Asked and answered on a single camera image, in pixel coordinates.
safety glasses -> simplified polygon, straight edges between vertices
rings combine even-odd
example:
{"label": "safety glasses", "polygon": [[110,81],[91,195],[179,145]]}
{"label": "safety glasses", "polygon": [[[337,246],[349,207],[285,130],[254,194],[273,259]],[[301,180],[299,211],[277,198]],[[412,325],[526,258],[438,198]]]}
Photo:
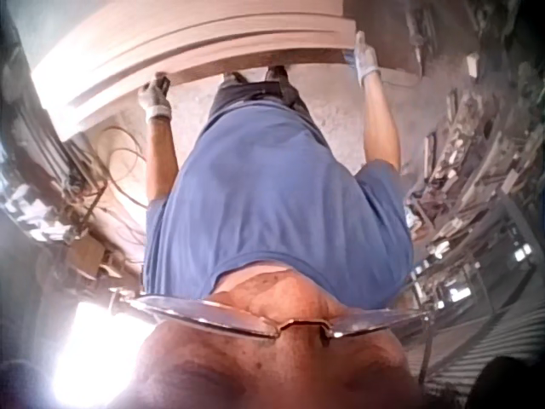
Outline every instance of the safety glasses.
{"label": "safety glasses", "polygon": [[187,325],[206,331],[238,337],[268,339],[280,337],[283,329],[295,324],[320,325],[327,338],[341,338],[383,330],[413,320],[427,319],[426,313],[415,310],[379,309],[364,311],[351,309],[347,315],[332,320],[292,319],[285,322],[276,322],[218,302],[204,300],[143,296],[127,302],[140,311],[179,320]]}

workshop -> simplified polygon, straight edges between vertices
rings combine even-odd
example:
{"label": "workshop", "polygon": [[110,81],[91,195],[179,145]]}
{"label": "workshop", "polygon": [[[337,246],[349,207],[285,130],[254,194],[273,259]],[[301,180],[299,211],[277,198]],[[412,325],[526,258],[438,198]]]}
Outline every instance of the workshop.
{"label": "workshop", "polygon": [[540,3],[0,0],[0,407],[543,407]]}

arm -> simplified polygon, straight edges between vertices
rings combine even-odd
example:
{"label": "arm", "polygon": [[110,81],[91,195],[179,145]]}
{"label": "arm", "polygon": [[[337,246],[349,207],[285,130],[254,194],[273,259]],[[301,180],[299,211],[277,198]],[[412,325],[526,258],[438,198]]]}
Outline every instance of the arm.
{"label": "arm", "polygon": [[382,87],[373,48],[358,32],[354,50],[359,84],[364,88],[364,151],[367,162],[381,159],[399,171],[399,134]]}
{"label": "arm", "polygon": [[146,194],[148,200],[166,197],[178,175],[178,162],[170,128],[172,108],[166,98],[169,86],[170,81],[163,74],[158,73],[140,90],[138,95],[139,103],[146,111]]}
{"label": "arm", "polygon": [[147,199],[163,199],[170,193],[178,175],[178,161],[168,118],[151,118],[147,124],[146,159]]}

wood panel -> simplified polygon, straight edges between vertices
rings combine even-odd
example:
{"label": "wood panel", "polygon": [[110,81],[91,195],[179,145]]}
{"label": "wood panel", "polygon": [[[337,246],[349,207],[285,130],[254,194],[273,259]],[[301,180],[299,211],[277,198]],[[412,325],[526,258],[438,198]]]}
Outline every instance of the wood panel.
{"label": "wood panel", "polygon": [[[187,28],[260,14],[342,15],[342,0],[160,0],[111,2],[55,46],[32,72],[43,107],[77,96],[74,84],[109,61]],[[70,84],[58,87],[58,84]]]}
{"label": "wood panel", "polygon": [[110,3],[32,74],[61,140],[114,114],[155,72],[174,85],[256,66],[342,62],[355,24],[342,0]]}
{"label": "wood panel", "polygon": [[74,84],[70,89],[74,95],[77,95],[71,101],[58,101],[59,104],[55,105],[67,103],[78,105],[81,101],[98,94],[110,84],[114,84],[118,78],[138,72],[143,66],[154,61],[165,60],[172,55],[184,55],[183,59],[190,60],[192,57],[185,51],[195,49],[196,45],[219,43],[237,37],[266,33],[275,26],[277,27],[275,32],[335,33],[335,36],[339,38],[339,44],[334,44],[336,45],[334,48],[351,47],[355,31],[355,26],[350,20],[309,14],[250,15],[215,21],[160,37],[147,42],[146,47],[136,47],[118,58],[110,60],[89,75],[80,77],[78,84]]}

glove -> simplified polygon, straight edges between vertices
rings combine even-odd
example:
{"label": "glove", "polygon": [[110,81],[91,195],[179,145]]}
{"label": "glove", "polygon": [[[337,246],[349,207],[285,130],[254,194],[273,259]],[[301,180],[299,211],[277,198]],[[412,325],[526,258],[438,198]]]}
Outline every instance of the glove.
{"label": "glove", "polygon": [[172,107],[167,100],[170,80],[157,72],[152,80],[138,91],[138,103],[146,112],[146,122],[151,118],[166,117],[172,119]]}
{"label": "glove", "polygon": [[354,58],[356,60],[356,70],[358,70],[359,85],[361,86],[364,83],[365,77],[372,72],[379,71],[375,49],[365,42],[364,32],[358,32],[358,34],[356,34]]}

